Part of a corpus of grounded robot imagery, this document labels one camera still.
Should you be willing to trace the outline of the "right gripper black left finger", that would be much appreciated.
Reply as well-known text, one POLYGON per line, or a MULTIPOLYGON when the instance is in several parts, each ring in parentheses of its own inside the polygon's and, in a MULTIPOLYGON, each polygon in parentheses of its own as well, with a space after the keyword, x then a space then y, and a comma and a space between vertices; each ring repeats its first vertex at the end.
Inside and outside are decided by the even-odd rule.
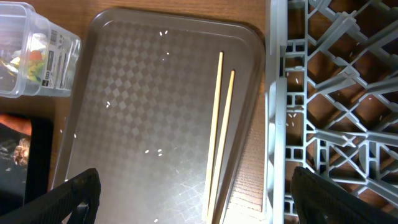
POLYGON ((1 217, 1 223, 93 224, 100 205, 101 182, 90 168, 17 210, 1 217))

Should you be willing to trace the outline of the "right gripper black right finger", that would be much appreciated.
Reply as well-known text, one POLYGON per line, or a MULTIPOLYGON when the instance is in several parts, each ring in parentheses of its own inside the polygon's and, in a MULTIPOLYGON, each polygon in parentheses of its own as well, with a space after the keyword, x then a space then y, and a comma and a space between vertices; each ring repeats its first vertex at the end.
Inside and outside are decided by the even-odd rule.
POLYGON ((397 218, 370 206, 309 169, 296 167, 290 191, 301 224, 395 224, 397 218))

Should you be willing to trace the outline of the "brown noodle cake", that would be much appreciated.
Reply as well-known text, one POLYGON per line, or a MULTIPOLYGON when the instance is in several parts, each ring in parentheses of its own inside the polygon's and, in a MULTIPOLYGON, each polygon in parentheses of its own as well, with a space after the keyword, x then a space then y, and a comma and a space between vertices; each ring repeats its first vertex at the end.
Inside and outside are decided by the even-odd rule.
POLYGON ((27 166, 29 162, 30 139, 23 138, 14 150, 13 159, 16 165, 27 166))

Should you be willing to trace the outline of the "orange carrot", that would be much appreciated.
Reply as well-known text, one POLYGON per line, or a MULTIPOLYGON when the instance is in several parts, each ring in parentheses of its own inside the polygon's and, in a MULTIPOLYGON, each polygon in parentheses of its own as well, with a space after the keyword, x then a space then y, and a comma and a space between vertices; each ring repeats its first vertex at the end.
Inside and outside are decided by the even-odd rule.
POLYGON ((9 114, 1 114, 1 124, 11 128, 17 132, 30 136, 32 134, 32 124, 29 119, 13 116, 9 114))

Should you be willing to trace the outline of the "yellow foil snack wrapper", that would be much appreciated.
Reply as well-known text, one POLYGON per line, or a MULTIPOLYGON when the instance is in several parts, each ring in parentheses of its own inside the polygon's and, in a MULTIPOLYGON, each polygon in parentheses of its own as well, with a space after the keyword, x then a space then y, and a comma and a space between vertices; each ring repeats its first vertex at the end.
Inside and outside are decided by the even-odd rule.
POLYGON ((40 83, 44 68, 44 53, 41 50, 31 51, 25 65, 23 65, 22 51, 15 51, 6 67, 10 74, 21 73, 29 81, 40 83))

